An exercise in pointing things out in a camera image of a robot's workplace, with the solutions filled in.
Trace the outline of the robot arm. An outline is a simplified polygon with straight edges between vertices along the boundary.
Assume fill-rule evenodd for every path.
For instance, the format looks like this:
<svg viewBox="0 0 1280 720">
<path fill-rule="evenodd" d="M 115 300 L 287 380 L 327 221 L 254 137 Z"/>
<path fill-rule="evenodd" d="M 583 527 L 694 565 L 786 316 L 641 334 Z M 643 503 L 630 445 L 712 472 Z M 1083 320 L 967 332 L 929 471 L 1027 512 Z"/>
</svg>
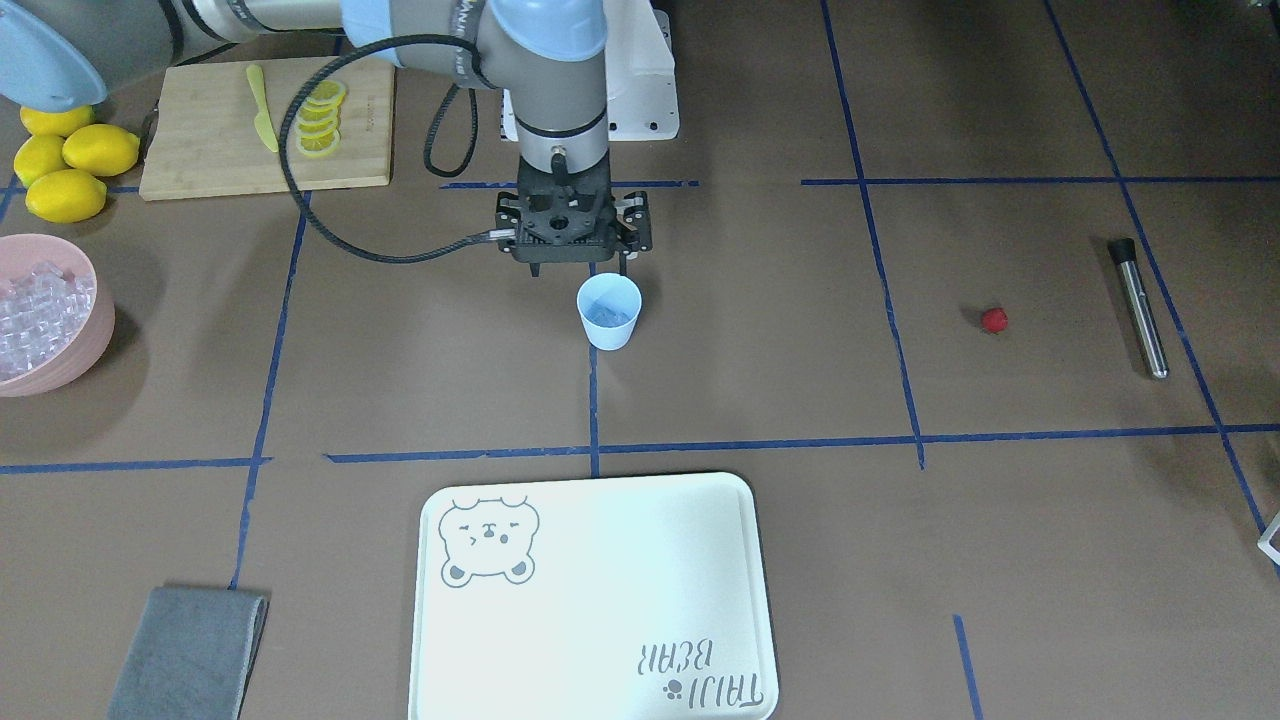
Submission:
<svg viewBox="0 0 1280 720">
<path fill-rule="evenodd" d="M 361 249 L 332 232 L 282 159 L 302 218 L 338 249 L 411 265 L 494 243 L 532 275 L 554 263 L 625 265 L 652 249 L 646 195 L 614 195 L 603 1 L 5 1 L 3 95 L 65 111 L 224 47 L 323 31 L 340 31 L 351 50 L 303 82 L 279 123 L 279 141 L 291 133 L 305 92 L 367 58 L 445 77 L 468 95 L 506 91 L 518 127 L 516 190 L 498 197 L 495 228 L 406 256 Z"/>
</svg>

